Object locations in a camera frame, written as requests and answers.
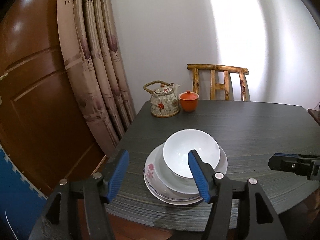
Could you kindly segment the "floral ceramic teapot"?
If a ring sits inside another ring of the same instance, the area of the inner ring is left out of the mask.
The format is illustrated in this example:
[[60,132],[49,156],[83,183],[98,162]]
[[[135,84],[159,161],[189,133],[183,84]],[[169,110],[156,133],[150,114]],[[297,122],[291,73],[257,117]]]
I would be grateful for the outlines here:
[[168,118],[180,112],[178,89],[180,85],[164,81],[152,81],[143,86],[150,93],[150,112],[158,118]]

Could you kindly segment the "wooden side cabinet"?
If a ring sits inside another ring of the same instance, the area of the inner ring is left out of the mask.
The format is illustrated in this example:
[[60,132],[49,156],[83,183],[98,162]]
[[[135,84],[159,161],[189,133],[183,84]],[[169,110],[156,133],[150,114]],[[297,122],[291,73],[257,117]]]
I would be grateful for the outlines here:
[[311,117],[320,125],[320,112],[319,112],[319,103],[313,109],[308,109],[308,113]]

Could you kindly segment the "medium white floral bowl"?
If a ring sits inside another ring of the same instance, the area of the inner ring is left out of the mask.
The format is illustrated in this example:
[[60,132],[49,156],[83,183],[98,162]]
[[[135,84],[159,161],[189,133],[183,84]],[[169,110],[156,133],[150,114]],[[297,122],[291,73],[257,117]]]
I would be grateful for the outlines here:
[[[220,148],[220,161],[219,161],[217,167],[215,168],[215,171],[226,174],[227,167],[228,167],[227,155],[225,154],[225,152],[221,146],[219,146],[219,148]],[[168,168],[168,166],[166,165],[166,163],[164,161],[163,153],[160,153],[160,155],[159,155],[158,165],[159,165],[159,170],[161,171],[161,174],[163,174],[163,175],[170,174],[172,176],[176,176],[177,178],[185,179],[185,177],[182,177],[182,176],[175,174],[174,172],[172,172],[172,170],[170,168]]]

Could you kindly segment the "wooden chair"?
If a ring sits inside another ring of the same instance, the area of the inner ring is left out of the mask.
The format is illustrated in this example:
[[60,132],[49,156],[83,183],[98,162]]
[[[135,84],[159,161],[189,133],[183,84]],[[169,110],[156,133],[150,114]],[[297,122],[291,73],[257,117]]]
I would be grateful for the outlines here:
[[201,70],[210,71],[210,100],[215,100],[217,91],[224,91],[225,100],[231,98],[231,77],[230,74],[238,74],[240,81],[241,101],[248,101],[248,86],[246,75],[249,74],[247,68],[234,66],[225,66],[220,64],[187,64],[187,70],[192,72],[192,92],[200,92],[200,75]]

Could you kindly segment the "orange lidded cup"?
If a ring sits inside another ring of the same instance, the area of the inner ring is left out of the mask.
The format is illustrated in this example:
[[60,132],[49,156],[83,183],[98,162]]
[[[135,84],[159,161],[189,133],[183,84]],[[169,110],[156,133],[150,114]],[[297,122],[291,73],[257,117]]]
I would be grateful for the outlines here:
[[185,112],[195,111],[199,100],[199,94],[188,90],[179,94],[178,98],[180,105]]

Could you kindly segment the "beige patterned curtain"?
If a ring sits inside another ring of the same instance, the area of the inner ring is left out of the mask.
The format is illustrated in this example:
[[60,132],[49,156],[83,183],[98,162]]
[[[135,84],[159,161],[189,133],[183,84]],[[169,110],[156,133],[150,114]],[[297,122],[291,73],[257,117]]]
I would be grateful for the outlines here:
[[111,0],[57,0],[65,69],[100,149],[110,156],[136,114],[117,39]]

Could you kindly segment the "brown wooden door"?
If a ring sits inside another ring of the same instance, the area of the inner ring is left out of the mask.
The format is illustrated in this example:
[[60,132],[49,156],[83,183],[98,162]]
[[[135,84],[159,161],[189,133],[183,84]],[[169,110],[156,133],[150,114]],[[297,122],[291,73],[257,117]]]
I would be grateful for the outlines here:
[[3,18],[1,100],[1,146],[45,195],[102,160],[65,70],[56,0],[16,0]]

